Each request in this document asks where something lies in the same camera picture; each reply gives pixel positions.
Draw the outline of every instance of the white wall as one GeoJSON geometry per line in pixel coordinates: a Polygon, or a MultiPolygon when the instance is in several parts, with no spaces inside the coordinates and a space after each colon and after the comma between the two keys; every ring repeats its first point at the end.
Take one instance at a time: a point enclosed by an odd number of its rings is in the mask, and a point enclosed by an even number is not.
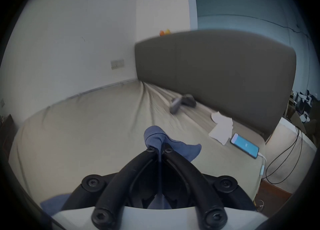
{"type": "Polygon", "coordinates": [[[69,96],[136,78],[135,30],[136,0],[30,0],[0,67],[2,112],[21,125],[69,96]],[[111,70],[121,58],[125,67],[111,70]]]}
{"type": "Polygon", "coordinates": [[[305,93],[307,88],[310,90],[312,87],[312,94],[319,94],[320,82],[317,83],[315,78],[309,78],[311,74],[320,77],[318,67],[313,73],[309,73],[309,61],[314,62],[316,66],[319,61],[315,54],[309,52],[307,37],[303,33],[309,34],[293,0],[196,1],[198,29],[226,28],[249,31],[293,47],[297,56],[293,90],[305,93]]]}
{"type": "Polygon", "coordinates": [[[160,30],[190,30],[189,0],[137,0],[136,41],[159,36],[160,30]]]}

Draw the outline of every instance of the wooden cabinet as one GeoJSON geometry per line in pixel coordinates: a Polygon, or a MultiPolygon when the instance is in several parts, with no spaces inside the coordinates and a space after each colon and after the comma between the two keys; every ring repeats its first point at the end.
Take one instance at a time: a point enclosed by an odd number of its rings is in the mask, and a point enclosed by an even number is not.
{"type": "Polygon", "coordinates": [[[9,160],[9,154],[16,132],[17,128],[13,122],[12,116],[9,115],[0,127],[1,153],[5,155],[7,160],[9,160]]]}

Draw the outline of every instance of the phone screen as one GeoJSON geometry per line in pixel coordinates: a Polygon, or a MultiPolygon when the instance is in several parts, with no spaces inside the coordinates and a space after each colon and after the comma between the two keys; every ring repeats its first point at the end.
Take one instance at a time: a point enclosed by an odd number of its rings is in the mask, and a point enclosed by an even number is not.
{"type": "Polygon", "coordinates": [[[236,147],[240,148],[242,151],[249,154],[250,156],[252,156],[253,158],[257,158],[259,147],[252,144],[245,138],[239,136],[237,133],[234,134],[233,138],[231,139],[231,143],[234,144],[236,147]]]}

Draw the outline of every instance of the screw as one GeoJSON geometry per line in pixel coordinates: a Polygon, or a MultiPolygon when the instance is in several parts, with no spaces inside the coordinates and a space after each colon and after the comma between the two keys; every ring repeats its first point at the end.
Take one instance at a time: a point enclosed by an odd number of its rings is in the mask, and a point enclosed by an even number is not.
{"type": "Polygon", "coordinates": [[[219,213],[216,213],[212,216],[212,218],[214,221],[219,221],[219,220],[221,220],[222,217],[219,213]]]}
{"type": "Polygon", "coordinates": [[[222,186],[225,188],[229,188],[232,185],[230,180],[222,180],[221,183],[222,183],[222,186]]]}
{"type": "Polygon", "coordinates": [[[149,148],[147,148],[147,149],[146,149],[146,151],[147,151],[147,152],[152,153],[152,152],[154,152],[154,151],[155,151],[155,149],[154,149],[154,148],[152,148],[152,147],[149,147],[149,148]]]}
{"type": "Polygon", "coordinates": [[[98,225],[108,225],[112,223],[110,212],[104,209],[97,209],[93,212],[92,221],[98,225]]]}
{"type": "Polygon", "coordinates": [[[221,214],[220,210],[213,210],[207,214],[205,221],[211,227],[217,226],[217,224],[222,223],[223,214],[221,214]]]}
{"type": "Polygon", "coordinates": [[[90,179],[88,180],[88,186],[90,187],[96,187],[99,184],[99,181],[97,179],[90,179]]]}

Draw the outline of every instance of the blue cloth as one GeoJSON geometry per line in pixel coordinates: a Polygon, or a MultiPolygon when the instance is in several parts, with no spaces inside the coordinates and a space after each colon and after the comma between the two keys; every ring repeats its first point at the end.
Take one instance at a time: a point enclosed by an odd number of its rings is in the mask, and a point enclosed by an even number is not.
{"type": "Polygon", "coordinates": [[[159,150],[159,153],[162,151],[162,145],[168,143],[174,151],[178,152],[189,162],[198,156],[201,151],[201,145],[187,145],[182,141],[177,141],[169,138],[169,136],[159,127],[159,126],[150,126],[144,132],[144,142],[147,147],[154,147],[159,150]]]}
{"type": "Polygon", "coordinates": [[[53,216],[54,214],[61,211],[62,206],[68,200],[70,195],[71,194],[54,196],[40,203],[40,206],[45,213],[47,213],[49,216],[53,216]]]}

